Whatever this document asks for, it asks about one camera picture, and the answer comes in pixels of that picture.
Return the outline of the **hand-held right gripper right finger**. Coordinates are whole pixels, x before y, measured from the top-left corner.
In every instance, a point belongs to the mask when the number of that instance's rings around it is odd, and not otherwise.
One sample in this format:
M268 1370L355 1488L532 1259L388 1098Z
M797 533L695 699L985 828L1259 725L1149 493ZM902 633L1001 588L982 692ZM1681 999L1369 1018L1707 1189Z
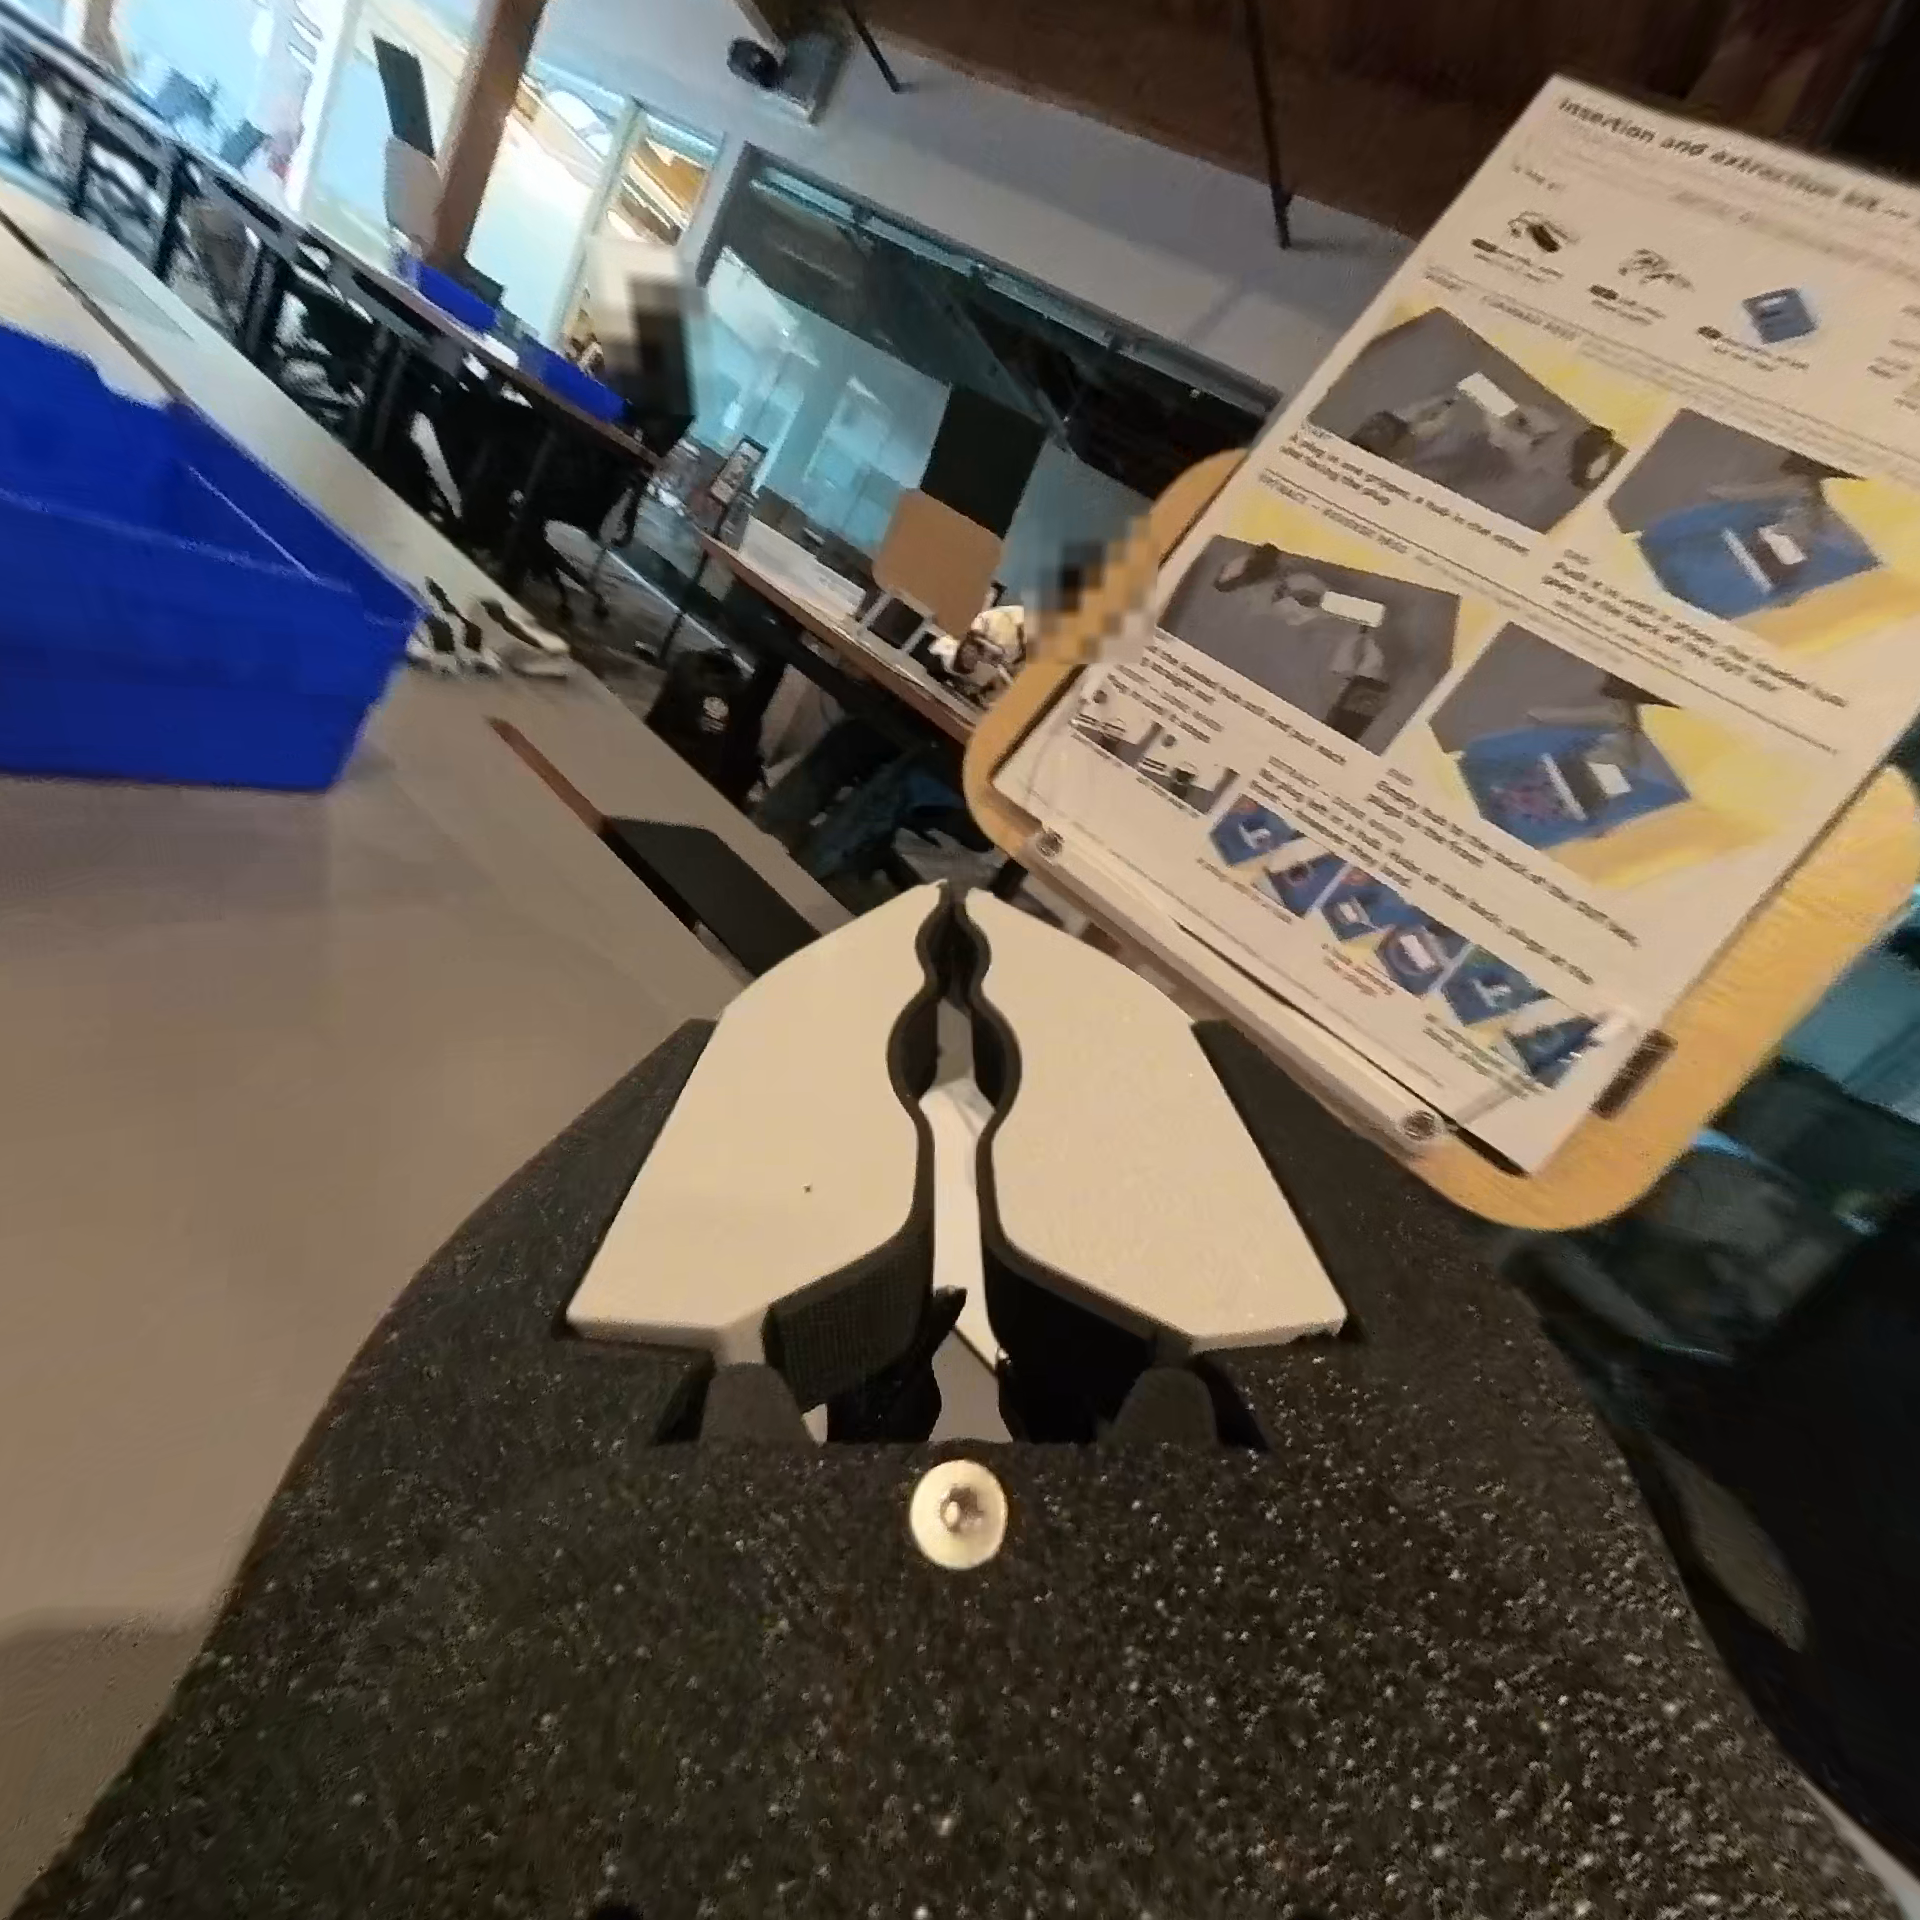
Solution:
M959 899L979 1295L1008 1419L1115 1419L1158 1369L1345 1330L1198 1022L1115 956Z

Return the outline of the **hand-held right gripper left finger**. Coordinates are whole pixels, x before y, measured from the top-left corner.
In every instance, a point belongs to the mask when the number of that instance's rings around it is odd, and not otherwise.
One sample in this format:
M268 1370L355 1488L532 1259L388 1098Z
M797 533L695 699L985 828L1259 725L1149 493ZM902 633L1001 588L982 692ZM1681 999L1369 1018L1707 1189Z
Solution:
M951 909L919 885L731 999L567 1305L572 1333L765 1365L802 1415L915 1352Z

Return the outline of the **black bag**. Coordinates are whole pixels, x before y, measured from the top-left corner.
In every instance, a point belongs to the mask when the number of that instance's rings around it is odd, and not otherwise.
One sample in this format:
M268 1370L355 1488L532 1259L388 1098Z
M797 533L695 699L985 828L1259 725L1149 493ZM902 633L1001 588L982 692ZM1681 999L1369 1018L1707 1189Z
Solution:
M782 672L779 659L691 646L668 663L644 725L742 810L762 773L759 729Z

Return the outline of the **wooden edged long desk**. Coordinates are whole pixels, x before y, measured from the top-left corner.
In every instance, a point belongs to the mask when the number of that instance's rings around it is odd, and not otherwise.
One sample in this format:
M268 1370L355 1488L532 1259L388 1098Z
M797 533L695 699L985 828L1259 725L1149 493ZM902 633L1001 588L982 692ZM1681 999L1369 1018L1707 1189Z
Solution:
M809 636L809 663L835 659L849 678L881 689L894 706L911 710L919 723L944 732L957 745L969 745L985 723L985 710L945 689L911 659L902 649L871 639L857 623L821 609L802 593L725 539L701 530L702 556L721 563L737 582L748 585L765 605L797 623Z

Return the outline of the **wooden backing board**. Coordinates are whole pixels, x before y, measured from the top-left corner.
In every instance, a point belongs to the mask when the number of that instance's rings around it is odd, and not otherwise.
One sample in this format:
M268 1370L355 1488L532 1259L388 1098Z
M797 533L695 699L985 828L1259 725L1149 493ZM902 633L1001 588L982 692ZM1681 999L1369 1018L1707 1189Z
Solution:
M1235 1035L1349 1132L1409 1165L1457 1212L1498 1226L1561 1235L1634 1205L1707 1123L1782 1048L1788 1030L1872 948L1918 885L1918 796L1898 769L1878 770L1797 860L1688 998L1615 1072L1595 1112L1524 1173L1449 1129L1298 1005L1262 992L1224 953L1151 909L1091 855L1044 849L1045 828L1001 789L1002 766L1085 668L1082 646L1118 633L1158 566L1244 465L1244 450L1189 469L1109 549L1102 578L1058 632L1032 639L1019 678L977 719L962 748L975 823L1032 873L1089 915L1118 956L1149 962L1198 1018L1201 1040Z

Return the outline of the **printed instruction sheet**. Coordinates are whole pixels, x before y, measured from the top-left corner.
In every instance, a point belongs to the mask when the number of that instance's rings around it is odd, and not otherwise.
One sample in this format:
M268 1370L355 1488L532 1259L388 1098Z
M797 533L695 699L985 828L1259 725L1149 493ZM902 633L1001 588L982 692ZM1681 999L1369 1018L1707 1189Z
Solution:
M998 792L1538 1173L1918 719L1918 180L1549 79Z

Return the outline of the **cardboard box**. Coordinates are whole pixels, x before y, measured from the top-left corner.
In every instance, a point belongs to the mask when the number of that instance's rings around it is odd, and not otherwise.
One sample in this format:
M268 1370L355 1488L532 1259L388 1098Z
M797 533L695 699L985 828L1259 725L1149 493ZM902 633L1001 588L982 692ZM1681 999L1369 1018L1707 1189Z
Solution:
M1001 556L1001 533L909 489L894 506L871 578L884 593L909 600L951 632L967 629L989 603Z

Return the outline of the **blue plastic bin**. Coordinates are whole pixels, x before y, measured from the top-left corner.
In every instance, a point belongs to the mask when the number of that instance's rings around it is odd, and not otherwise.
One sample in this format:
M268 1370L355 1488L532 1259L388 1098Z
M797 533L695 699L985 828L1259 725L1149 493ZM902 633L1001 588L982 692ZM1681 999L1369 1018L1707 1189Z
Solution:
M2 329L2 773L331 789L419 598L207 419Z

